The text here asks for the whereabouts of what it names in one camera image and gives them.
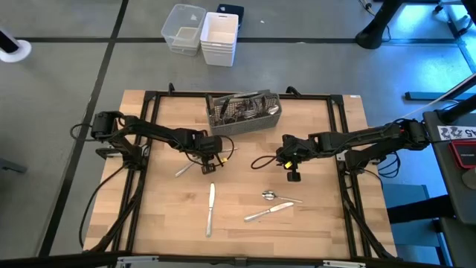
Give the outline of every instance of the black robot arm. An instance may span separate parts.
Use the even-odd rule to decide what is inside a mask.
[[[352,150],[353,147],[366,144],[373,145],[363,150]],[[428,136],[422,123],[399,119],[381,127],[351,133],[314,133],[308,139],[283,135],[283,146],[276,150],[276,161],[291,170],[287,174],[288,181],[299,182],[298,164],[310,159],[343,153],[346,168],[355,170],[365,168],[370,160],[384,160],[387,154],[397,150],[423,150],[428,145]]]
[[[121,130],[118,129],[118,122],[123,127]],[[120,153],[125,167],[140,170],[145,165],[144,152],[142,147],[131,144],[126,139],[126,135],[132,134],[165,142],[187,156],[192,155],[202,163],[203,174],[216,170],[216,165],[210,163],[215,156],[222,165],[218,157],[218,153],[222,151],[222,139],[219,136],[208,136],[205,130],[173,130],[121,112],[99,112],[94,117],[91,137],[97,141],[107,141],[112,146],[97,149],[96,153],[103,158],[111,153]]]

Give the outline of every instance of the concrete floor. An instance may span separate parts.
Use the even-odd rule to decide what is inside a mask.
[[[119,37],[161,37],[177,3],[209,11],[218,3],[244,6],[239,37],[353,38],[372,19],[352,0],[130,0]],[[3,0],[0,5],[0,26],[14,36],[110,37],[121,0]],[[369,125],[384,124],[425,104],[403,101],[404,92],[444,92],[471,74],[457,45],[438,44],[454,37],[446,13],[434,15],[433,8],[405,5],[389,24],[394,39],[431,39],[430,44],[389,42],[369,51],[355,44],[242,42],[232,68],[207,66],[201,53],[173,54],[164,43],[118,43],[95,111],[117,109],[125,89],[165,90],[169,82],[179,91],[284,92],[294,86],[302,93],[361,95]],[[473,27],[465,37],[470,51],[476,51],[475,33]],[[25,61],[0,63],[0,124],[5,126],[0,157],[28,166],[24,175],[0,171],[0,258],[37,254],[73,146],[68,130],[81,121],[107,45],[34,42]],[[83,148],[51,254],[81,250],[80,218],[104,164],[94,153],[99,146]],[[431,148],[399,155],[399,176],[384,183],[425,184],[431,196],[446,192]]]

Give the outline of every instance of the wooden tabletop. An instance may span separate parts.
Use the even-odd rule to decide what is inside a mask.
[[[137,115],[144,91],[124,92],[120,111]],[[367,128],[359,96],[344,96],[350,131]],[[175,173],[188,160],[183,153],[160,141],[152,143],[149,169],[134,242],[134,253],[167,255],[248,256],[275,258],[349,258],[339,194],[335,159],[313,159],[299,165],[301,182],[287,182],[282,167],[252,170],[259,156],[273,155],[281,136],[306,138],[310,133],[330,131],[327,105],[322,100],[281,100],[283,113],[275,128],[231,136],[239,149],[225,167],[202,175],[198,165],[178,178]],[[204,98],[161,98],[157,124],[169,128],[209,130]],[[231,147],[224,141],[224,148]],[[106,161],[103,179],[117,170],[122,159]],[[115,221],[126,181],[119,173],[99,191],[94,204],[85,249],[93,247]],[[205,237],[210,183],[215,182],[213,231]],[[396,255],[385,201],[378,179],[358,176],[368,226],[387,251]],[[261,197],[264,190],[303,200],[291,208],[245,223],[246,215],[268,209],[282,201]],[[358,252],[362,255],[358,226],[354,223]],[[121,249],[127,232],[123,232]]]

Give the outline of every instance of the white plastic container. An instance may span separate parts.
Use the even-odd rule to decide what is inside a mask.
[[[200,46],[206,10],[189,4],[176,4],[161,34],[172,52],[195,56]]]
[[[205,62],[209,65],[233,65],[237,48],[238,15],[208,12],[200,43]]]

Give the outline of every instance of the cutlery holder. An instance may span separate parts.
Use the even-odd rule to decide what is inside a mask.
[[[279,94],[269,90],[205,99],[213,135],[237,135],[274,127],[282,112]],[[271,115],[268,109],[273,106],[277,106],[277,111]]]

